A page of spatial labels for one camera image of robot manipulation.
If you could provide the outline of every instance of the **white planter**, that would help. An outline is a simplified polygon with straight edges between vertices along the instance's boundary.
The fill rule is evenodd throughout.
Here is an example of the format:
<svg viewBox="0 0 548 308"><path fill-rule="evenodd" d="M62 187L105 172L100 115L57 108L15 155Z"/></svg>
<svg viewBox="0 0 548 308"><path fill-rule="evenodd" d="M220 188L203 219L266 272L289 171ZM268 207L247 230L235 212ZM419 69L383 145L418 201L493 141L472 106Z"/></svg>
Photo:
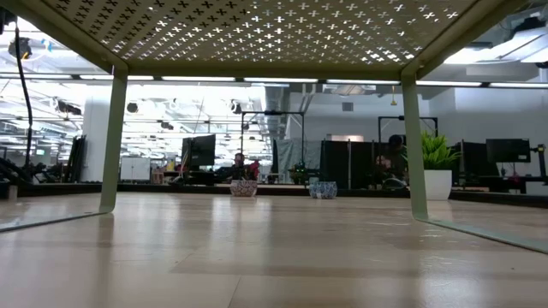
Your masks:
<svg viewBox="0 0 548 308"><path fill-rule="evenodd" d="M425 170L426 199L447 200L453 186L451 170Z"/></svg>

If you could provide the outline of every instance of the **flower pot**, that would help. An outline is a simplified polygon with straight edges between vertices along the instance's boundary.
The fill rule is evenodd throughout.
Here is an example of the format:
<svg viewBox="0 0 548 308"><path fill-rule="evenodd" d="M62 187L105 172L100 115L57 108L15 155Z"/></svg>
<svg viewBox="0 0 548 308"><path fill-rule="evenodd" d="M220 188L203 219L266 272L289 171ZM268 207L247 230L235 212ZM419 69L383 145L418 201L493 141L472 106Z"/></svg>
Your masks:
<svg viewBox="0 0 548 308"><path fill-rule="evenodd" d="M426 199L447 200L453 186L451 170L425 170Z"/></svg>
<svg viewBox="0 0 548 308"><path fill-rule="evenodd" d="M230 193L234 197L252 197L257 193L257 181L232 180Z"/></svg>
<svg viewBox="0 0 548 308"><path fill-rule="evenodd" d="M312 198L335 198L337 196L337 183L334 181L317 181L310 183L308 191Z"/></svg>

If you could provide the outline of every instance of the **green plant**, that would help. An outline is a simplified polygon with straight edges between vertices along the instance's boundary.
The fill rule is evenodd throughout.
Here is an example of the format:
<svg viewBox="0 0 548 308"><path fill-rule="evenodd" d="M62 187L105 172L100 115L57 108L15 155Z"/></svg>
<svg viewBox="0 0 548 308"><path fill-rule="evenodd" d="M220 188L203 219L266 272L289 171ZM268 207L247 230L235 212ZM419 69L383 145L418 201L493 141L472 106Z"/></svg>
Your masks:
<svg viewBox="0 0 548 308"><path fill-rule="evenodd" d="M443 135L436 137L423 132L420 139L425 170L451 170L455 160L461 156L460 152L447 147L447 138Z"/></svg>

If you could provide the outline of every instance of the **white cabinet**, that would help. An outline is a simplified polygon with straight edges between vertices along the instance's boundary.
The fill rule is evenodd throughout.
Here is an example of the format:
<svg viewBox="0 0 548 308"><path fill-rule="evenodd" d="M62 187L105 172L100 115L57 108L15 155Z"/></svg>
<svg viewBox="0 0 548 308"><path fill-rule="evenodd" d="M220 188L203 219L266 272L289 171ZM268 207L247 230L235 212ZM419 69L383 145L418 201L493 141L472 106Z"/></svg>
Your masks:
<svg viewBox="0 0 548 308"><path fill-rule="evenodd" d="M151 159L123 157L120 168L121 181L149 181L151 179Z"/></svg>

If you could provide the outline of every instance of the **wooden floor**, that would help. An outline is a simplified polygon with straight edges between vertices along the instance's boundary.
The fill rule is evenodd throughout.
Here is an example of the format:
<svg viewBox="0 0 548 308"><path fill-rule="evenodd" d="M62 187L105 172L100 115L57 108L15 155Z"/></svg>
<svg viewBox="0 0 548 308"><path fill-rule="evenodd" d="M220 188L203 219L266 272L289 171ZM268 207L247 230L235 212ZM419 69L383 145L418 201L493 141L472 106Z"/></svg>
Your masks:
<svg viewBox="0 0 548 308"><path fill-rule="evenodd" d="M0 215L97 204L92 194L30 198L0 204ZM455 204L429 206L449 219L520 222L520 208ZM0 234L0 307L546 307L548 256L416 222L409 208L119 193L113 214Z"/></svg>

